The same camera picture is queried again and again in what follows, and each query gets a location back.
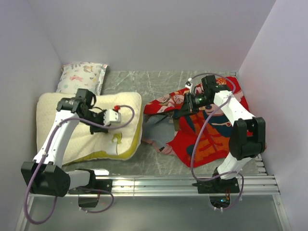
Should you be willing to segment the red cartoon pillowcase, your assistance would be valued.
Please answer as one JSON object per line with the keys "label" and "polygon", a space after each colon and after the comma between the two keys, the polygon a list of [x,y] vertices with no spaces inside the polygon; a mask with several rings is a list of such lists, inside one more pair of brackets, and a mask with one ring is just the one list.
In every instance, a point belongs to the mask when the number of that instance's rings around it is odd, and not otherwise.
{"label": "red cartoon pillowcase", "polygon": [[[218,84],[235,84],[234,95],[240,104],[249,111],[244,93],[234,77],[218,77]],[[229,139],[232,126],[224,113],[219,110],[202,129],[205,120],[216,109],[203,109],[190,116],[175,119],[180,110],[187,88],[171,92],[157,98],[144,108],[142,140],[154,147],[157,152],[177,156],[188,167],[199,167],[217,159],[225,159],[229,154]],[[202,82],[194,88],[196,94],[203,92]]]}

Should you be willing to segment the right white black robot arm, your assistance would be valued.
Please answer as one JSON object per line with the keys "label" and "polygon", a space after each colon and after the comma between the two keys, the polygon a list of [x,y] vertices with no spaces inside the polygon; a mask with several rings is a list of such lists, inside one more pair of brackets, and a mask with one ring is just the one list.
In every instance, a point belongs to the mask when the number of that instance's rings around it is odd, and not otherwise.
{"label": "right white black robot arm", "polygon": [[196,179],[200,183],[211,182],[213,189],[220,193],[228,188],[231,180],[236,178],[247,162],[265,151],[266,122],[262,117],[255,117],[240,104],[234,95],[235,84],[230,87],[218,84],[216,81],[218,75],[214,73],[202,73],[200,76],[203,92],[196,94],[192,78],[189,78],[185,83],[189,91],[185,93],[183,105],[174,118],[194,115],[201,107],[214,104],[216,109],[207,117],[202,129],[205,129],[210,118],[219,110],[231,123],[229,154],[217,167],[213,177]]}

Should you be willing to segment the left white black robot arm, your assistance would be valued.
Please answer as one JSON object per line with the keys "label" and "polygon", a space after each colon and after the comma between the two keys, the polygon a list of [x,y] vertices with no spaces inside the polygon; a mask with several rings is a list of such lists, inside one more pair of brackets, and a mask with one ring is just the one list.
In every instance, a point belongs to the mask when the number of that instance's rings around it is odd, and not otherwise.
{"label": "left white black robot arm", "polygon": [[55,121],[41,150],[31,162],[22,164],[27,195],[63,197],[74,188],[81,188],[85,193],[96,190],[97,181],[92,170],[62,170],[65,150],[79,122],[88,125],[91,134],[108,132],[103,112],[92,111],[95,103],[95,94],[86,89],[78,89],[73,98],[62,98],[58,102]]}

